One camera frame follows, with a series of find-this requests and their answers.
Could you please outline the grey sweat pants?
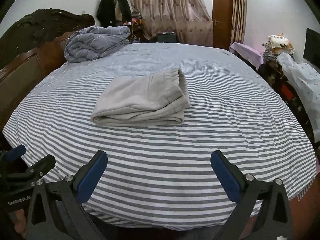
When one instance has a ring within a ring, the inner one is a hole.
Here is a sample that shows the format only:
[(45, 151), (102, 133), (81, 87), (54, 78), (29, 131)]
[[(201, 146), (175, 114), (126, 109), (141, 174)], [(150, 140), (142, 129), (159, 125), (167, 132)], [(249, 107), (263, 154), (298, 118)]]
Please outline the grey sweat pants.
[(161, 126), (184, 122), (190, 107), (180, 68), (115, 77), (97, 99), (91, 120), (100, 126)]

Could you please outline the grey white striped bed sheet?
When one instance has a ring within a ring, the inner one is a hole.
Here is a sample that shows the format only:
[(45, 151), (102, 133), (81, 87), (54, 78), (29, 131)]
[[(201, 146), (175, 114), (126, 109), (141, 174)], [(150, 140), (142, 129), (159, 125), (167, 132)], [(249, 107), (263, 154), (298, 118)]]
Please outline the grey white striped bed sheet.
[[(117, 76), (180, 68), (191, 106), (183, 123), (99, 127), (95, 103)], [(179, 43), (129, 44), (105, 58), (64, 64), (17, 106), (4, 126), (8, 143), (31, 165), (51, 154), (47, 175), (74, 174), (98, 150), (108, 166), (85, 209), (129, 227), (189, 230), (223, 224), (235, 205), (210, 165), (220, 150), (243, 173), (283, 181), (294, 198), (316, 176), (316, 156), (281, 97), (247, 64), (216, 48)]]

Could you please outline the dark wooden headboard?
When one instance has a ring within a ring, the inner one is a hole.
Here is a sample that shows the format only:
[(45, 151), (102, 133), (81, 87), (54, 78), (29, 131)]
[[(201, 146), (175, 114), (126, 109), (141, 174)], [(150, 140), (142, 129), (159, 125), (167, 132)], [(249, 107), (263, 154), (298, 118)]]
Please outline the dark wooden headboard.
[(94, 24), (90, 14), (38, 9), (4, 33), (1, 37), (1, 127), (28, 93), (65, 63), (63, 44), (70, 35)]

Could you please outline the white dotted cover cloth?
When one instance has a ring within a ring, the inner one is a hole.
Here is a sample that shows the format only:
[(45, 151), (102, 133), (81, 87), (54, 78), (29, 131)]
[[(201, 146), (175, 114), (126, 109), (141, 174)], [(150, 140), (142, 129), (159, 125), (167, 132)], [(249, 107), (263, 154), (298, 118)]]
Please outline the white dotted cover cloth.
[(287, 53), (277, 56), (289, 84), (295, 89), (309, 117), (315, 143), (319, 142), (319, 72), (307, 63), (296, 63)]

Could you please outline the folded blue grey duvet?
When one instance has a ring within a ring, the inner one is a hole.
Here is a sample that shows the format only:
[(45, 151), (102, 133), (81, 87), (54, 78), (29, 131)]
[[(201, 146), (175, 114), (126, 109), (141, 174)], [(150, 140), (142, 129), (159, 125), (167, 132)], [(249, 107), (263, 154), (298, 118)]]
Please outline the folded blue grey duvet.
[(127, 26), (96, 25), (74, 32), (68, 39), (64, 57), (68, 63), (93, 61), (106, 57), (129, 44), (131, 31)]

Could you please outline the lilac cloth covered table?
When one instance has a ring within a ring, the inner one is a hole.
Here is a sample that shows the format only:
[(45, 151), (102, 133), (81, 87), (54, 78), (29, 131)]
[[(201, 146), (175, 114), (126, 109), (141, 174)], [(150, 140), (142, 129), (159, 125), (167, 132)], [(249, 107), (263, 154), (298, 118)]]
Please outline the lilac cloth covered table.
[(256, 49), (238, 42), (234, 42), (229, 46), (230, 52), (239, 54), (243, 59), (247, 60), (255, 70), (264, 63), (264, 58), (261, 52)]

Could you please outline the black hanging jacket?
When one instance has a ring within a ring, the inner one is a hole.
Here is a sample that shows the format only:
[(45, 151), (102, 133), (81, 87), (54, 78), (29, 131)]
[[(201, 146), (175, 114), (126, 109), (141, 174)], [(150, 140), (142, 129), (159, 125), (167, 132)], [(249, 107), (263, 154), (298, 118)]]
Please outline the black hanging jacket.
[(114, 0), (100, 0), (97, 10), (97, 19), (104, 28), (116, 26)]

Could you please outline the black box by curtain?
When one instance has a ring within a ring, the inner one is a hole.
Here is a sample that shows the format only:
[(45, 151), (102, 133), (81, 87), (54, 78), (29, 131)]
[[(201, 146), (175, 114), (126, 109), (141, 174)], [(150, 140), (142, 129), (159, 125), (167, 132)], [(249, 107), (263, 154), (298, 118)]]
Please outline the black box by curtain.
[(175, 32), (163, 32), (156, 34), (156, 41), (163, 43), (177, 43), (177, 35)]

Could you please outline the dark green hanging coat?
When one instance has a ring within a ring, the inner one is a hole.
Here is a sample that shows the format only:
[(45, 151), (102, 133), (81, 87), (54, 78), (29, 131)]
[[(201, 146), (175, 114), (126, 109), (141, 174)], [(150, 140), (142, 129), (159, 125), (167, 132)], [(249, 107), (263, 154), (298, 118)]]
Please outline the dark green hanging coat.
[(131, 9), (127, 0), (115, 0), (116, 26), (131, 22)]

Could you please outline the brown wooden door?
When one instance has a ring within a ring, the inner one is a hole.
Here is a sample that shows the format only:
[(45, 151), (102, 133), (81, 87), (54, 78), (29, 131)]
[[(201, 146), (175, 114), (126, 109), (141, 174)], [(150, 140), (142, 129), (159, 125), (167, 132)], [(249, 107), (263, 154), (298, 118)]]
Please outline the brown wooden door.
[(213, 47), (228, 50), (231, 44), (233, 0), (213, 0)]

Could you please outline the striped brown side curtain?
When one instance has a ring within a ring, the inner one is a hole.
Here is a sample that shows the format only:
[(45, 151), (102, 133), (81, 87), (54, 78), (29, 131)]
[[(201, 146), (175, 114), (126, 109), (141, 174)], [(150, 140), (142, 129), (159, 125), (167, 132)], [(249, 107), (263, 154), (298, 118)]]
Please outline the striped brown side curtain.
[(233, 0), (231, 44), (243, 43), (246, 28), (247, 0)]

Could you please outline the floral pink curtain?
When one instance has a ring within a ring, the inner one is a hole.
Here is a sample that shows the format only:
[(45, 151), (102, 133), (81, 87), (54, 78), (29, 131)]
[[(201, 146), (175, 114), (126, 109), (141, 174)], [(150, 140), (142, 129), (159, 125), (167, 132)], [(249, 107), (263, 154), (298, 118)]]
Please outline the floral pink curtain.
[(174, 32), (181, 43), (211, 47), (213, 21), (204, 0), (130, 0), (140, 12), (144, 37)]

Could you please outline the black wall television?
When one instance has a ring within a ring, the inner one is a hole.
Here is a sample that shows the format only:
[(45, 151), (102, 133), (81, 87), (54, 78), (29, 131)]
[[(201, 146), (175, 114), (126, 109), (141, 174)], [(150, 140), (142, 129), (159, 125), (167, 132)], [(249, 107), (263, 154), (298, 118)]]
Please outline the black wall television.
[(320, 33), (307, 28), (303, 58), (319, 68), (320, 63)]

